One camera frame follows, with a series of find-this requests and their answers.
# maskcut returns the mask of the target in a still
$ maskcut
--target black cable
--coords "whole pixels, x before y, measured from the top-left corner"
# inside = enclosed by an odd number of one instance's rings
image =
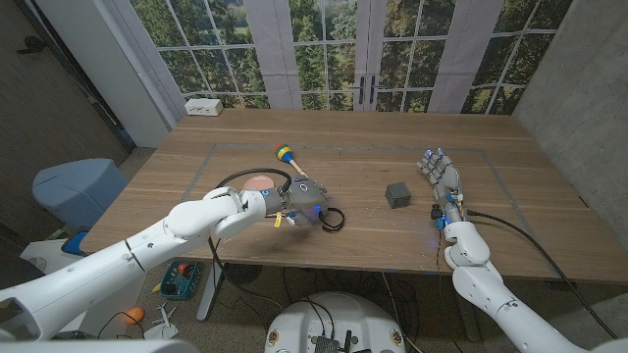
[[[232,311],[236,309],[236,304],[237,304],[237,302],[238,302],[238,301],[241,301],[241,302],[242,302],[242,303],[244,303],[244,305],[246,305],[246,306],[247,306],[250,310],[252,310],[252,311],[253,311],[253,313],[255,313],[255,314],[257,315],[257,317],[259,318],[259,320],[262,322],[262,326],[264,327],[264,330],[268,331],[268,326],[267,326],[267,324],[268,324],[268,320],[267,320],[267,321],[264,321],[264,318],[262,317],[262,315],[261,315],[261,314],[260,314],[257,310],[255,310],[255,308],[253,308],[253,306],[252,306],[252,305],[250,305],[250,304],[248,304],[247,302],[245,302],[245,301],[244,301],[244,299],[242,299],[242,297],[238,297],[238,298],[235,300],[234,304],[232,304],[232,306],[231,306],[231,307],[230,307],[229,305],[227,305],[227,304],[223,303],[223,302],[222,302],[222,301],[220,301],[220,300],[216,300],[216,301],[218,302],[218,304],[220,304],[220,305],[224,306],[225,308],[227,308],[227,309],[229,309],[229,310],[232,310]]]
[[[292,184],[292,177],[288,173],[286,173],[284,171],[280,171],[280,170],[273,169],[273,168],[253,168],[253,169],[249,169],[249,170],[233,173],[232,175],[225,177],[221,182],[218,183],[218,185],[216,185],[216,188],[225,186],[229,181],[235,179],[236,177],[242,177],[242,176],[246,176],[246,175],[249,175],[249,174],[257,174],[257,173],[273,173],[273,174],[277,174],[277,175],[280,175],[282,177],[285,177],[286,178],[286,182],[282,186],[281,192],[288,191],[288,189],[290,188],[290,185]],[[273,299],[273,298],[271,298],[269,296],[266,296],[266,295],[257,294],[254,291],[250,291],[250,290],[244,288],[243,286],[239,285],[238,283],[236,283],[234,281],[234,279],[231,278],[229,273],[225,270],[225,266],[223,265],[223,262],[220,261],[220,258],[218,257],[218,253],[216,251],[216,247],[214,246],[214,241],[212,241],[211,236],[207,239],[207,242],[209,243],[209,248],[211,249],[212,255],[214,256],[214,261],[216,262],[216,264],[218,264],[218,267],[223,272],[223,275],[225,276],[225,278],[231,284],[233,284],[236,288],[238,288],[239,290],[241,290],[241,291],[243,291],[245,293],[248,293],[248,294],[256,296],[258,298],[262,298],[264,300],[268,300],[270,302],[273,302],[275,305],[277,305],[281,309],[284,309],[284,306],[282,304],[280,304],[278,301],[276,301],[275,299]]]
[[[317,302],[313,302],[313,301],[311,301],[311,300],[309,300],[309,299],[300,299],[300,300],[297,300],[297,302],[303,302],[303,303],[310,303],[310,304],[314,304],[314,305],[316,305],[317,307],[319,307],[319,308],[321,308],[321,309],[325,310],[325,312],[327,313],[327,315],[330,317],[330,320],[332,321],[332,335],[331,335],[331,338],[330,338],[330,339],[331,339],[331,340],[333,340],[333,339],[334,339],[334,336],[336,335],[336,326],[334,325],[334,319],[332,319],[332,314],[330,314],[330,311],[329,311],[329,310],[327,310],[327,308],[325,308],[325,307],[324,307],[324,306],[322,306],[321,304],[319,304],[319,303],[317,303]]]
[[[495,217],[495,216],[491,216],[491,215],[487,215],[487,214],[483,214],[480,212],[475,212],[475,211],[471,211],[471,210],[467,210],[467,215],[469,216],[478,216],[478,217],[484,217],[487,218],[489,220],[493,220],[493,221],[497,221],[501,224],[504,224],[506,226],[509,226],[515,230],[517,230],[518,232],[520,232],[523,236],[526,237],[526,239],[528,239],[536,248],[537,250],[539,250],[539,252],[541,252],[541,254],[546,258],[546,260],[548,260],[548,262],[551,264],[551,266],[558,272],[558,274],[560,275],[560,277],[562,278],[562,280],[564,280],[567,285],[569,286],[569,289],[571,289],[571,291],[576,295],[576,297],[578,298],[578,300],[580,300],[580,303],[582,304],[582,306],[585,307],[585,309],[587,309],[587,311],[589,312],[589,314],[591,314],[591,316],[598,322],[598,324],[613,338],[613,339],[617,339],[617,335],[615,334],[615,332],[613,332],[603,321],[602,319],[600,319],[600,317],[598,316],[598,314],[593,310],[593,308],[589,305],[589,303],[587,303],[585,301],[585,299],[580,295],[580,293],[578,292],[578,290],[573,286],[573,284],[571,283],[571,281],[569,280],[569,278],[567,278],[567,276],[565,275],[565,273],[560,269],[560,267],[556,264],[556,262],[553,261],[553,259],[550,257],[550,254],[548,254],[548,252],[546,252],[546,250],[543,248],[543,246],[541,246],[541,244],[539,244],[539,242],[537,240],[535,240],[535,238],[533,238],[532,236],[530,236],[530,234],[528,234],[527,232],[525,232],[523,229],[521,229],[520,227],[505,221],[499,217]]]
[[[312,309],[314,309],[314,313],[316,313],[316,316],[318,316],[318,320],[321,321],[321,326],[323,327],[323,333],[321,333],[321,335],[323,337],[327,337],[325,335],[325,323],[323,323],[323,318],[321,318],[321,314],[318,313],[318,310],[316,310],[316,307],[314,306],[314,304],[312,304],[312,301],[310,300],[309,296],[305,296],[307,298],[307,301],[310,302],[310,306],[312,307]]]
[[[337,208],[334,208],[334,207],[328,208],[327,211],[328,212],[332,211],[332,212],[338,213],[342,217],[342,221],[340,221],[339,224],[337,224],[335,226],[332,226],[329,223],[325,222],[325,220],[323,220],[323,216],[324,215],[323,215],[322,212],[319,212],[318,218],[323,223],[323,226],[322,226],[323,230],[326,231],[326,232],[337,232],[337,231],[340,231],[342,229],[342,227],[344,227],[344,213],[340,209],[337,209]]]
[[[125,312],[119,312],[119,313],[114,314],[114,316],[112,316],[112,317],[111,317],[111,319],[109,319],[109,321],[107,322],[107,324],[105,324],[105,326],[104,326],[104,327],[102,327],[102,328],[100,329],[100,331],[98,331],[98,336],[97,336],[97,338],[98,338],[98,339],[100,339],[100,334],[102,334],[103,329],[105,329],[105,327],[107,327],[107,326],[109,325],[109,323],[111,323],[111,321],[112,321],[112,320],[114,320],[114,319],[115,319],[118,315],[120,315],[120,314],[122,314],[122,315],[126,315],[126,316],[128,316],[131,320],[133,320],[133,321],[134,321],[134,322],[135,322],[135,323],[139,326],[139,329],[141,329],[141,337],[142,337],[142,338],[144,338],[144,328],[143,328],[143,327],[139,324],[139,322],[138,322],[136,319],[134,319],[131,315],[129,315],[129,314],[125,313]]]
[[[257,294],[254,291],[250,291],[246,288],[244,288],[243,286],[239,285],[227,272],[227,270],[225,270],[225,266],[223,265],[223,263],[220,261],[220,259],[218,258],[218,254],[216,253],[216,247],[214,246],[214,242],[212,241],[211,236],[207,239],[207,242],[209,243],[209,248],[212,251],[212,255],[214,256],[214,261],[216,261],[216,264],[218,264],[218,267],[220,267],[220,269],[223,272],[223,275],[225,276],[225,278],[231,283],[233,284],[237,289],[248,293],[250,295],[256,296],[258,298],[262,298],[264,300],[268,300],[270,302],[273,302],[275,305],[277,305],[278,307],[280,307],[281,309],[284,309],[284,306],[282,304],[280,304],[278,301],[276,301],[275,299],[266,296],[266,295],[262,295],[262,294]]]
[[[284,278],[284,289],[286,290],[286,295],[288,296],[288,303],[292,304],[292,298],[290,298],[290,292],[288,291],[288,285],[286,284],[286,268],[282,269],[282,277]]]
[[[274,169],[274,168],[253,168],[253,169],[249,169],[249,170],[233,173],[232,175],[227,176],[223,181],[221,181],[218,184],[218,186],[216,186],[216,188],[225,186],[225,184],[227,184],[229,181],[235,179],[236,177],[242,177],[242,176],[246,176],[246,175],[249,175],[249,174],[257,174],[257,173],[273,173],[273,174],[285,177],[286,178],[286,182],[284,183],[284,185],[282,185],[282,188],[280,189],[280,191],[282,193],[288,191],[288,189],[290,188],[290,185],[292,184],[292,177],[288,173],[286,173],[284,171],[280,171],[280,170],[277,170],[277,169]]]

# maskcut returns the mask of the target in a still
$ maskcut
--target white robot body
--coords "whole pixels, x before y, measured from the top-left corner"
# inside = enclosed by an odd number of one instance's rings
[[[344,348],[346,333],[350,330],[351,337],[357,338],[356,343],[351,343],[351,352],[364,349],[370,349],[372,352],[405,352],[399,325],[371,301],[344,292],[313,294],[309,296],[309,300],[329,310],[336,329],[332,341],[338,342],[338,348]],[[325,336],[330,338],[332,334],[330,317],[322,308],[315,304],[314,307],[325,324]],[[307,302],[296,302],[273,320],[266,335],[264,351],[266,353],[319,351],[314,342],[322,345],[317,339],[322,335],[322,330],[321,320],[312,309],[312,305]]]

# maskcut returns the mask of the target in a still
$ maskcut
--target black cube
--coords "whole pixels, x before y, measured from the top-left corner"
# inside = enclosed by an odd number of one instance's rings
[[[386,187],[386,199],[391,208],[405,207],[410,204],[410,190],[405,182],[396,182]]]

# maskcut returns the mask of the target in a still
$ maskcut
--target basket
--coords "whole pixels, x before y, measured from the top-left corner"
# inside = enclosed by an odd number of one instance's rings
[[[188,264],[194,266],[192,274],[189,279],[185,278],[179,273],[179,265]],[[164,278],[161,280],[159,287],[159,294],[166,299],[172,300],[186,300],[192,296],[194,288],[198,284],[198,274],[200,273],[200,264],[196,261],[173,261],[168,267],[168,271],[164,274]],[[167,284],[174,284],[177,287],[177,294],[166,294],[164,288]]]

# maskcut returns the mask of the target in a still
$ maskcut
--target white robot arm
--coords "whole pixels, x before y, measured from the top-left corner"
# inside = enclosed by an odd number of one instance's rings
[[[54,336],[83,311],[155,266],[207,243],[209,230],[230,237],[283,210],[320,205],[326,190],[297,176],[286,192],[220,187],[202,200],[177,205],[140,233],[53,274],[0,291],[0,341]]]
[[[455,290],[495,320],[521,352],[586,352],[503,284],[491,263],[488,244],[466,221],[459,173],[450,158],[440,148],[438,154],[428,150],[417,165],[434,186],[438,206],[434,207],[432,218],[443,230],[445,240],[454,243],[445,249],[445,259],[453,269]]]

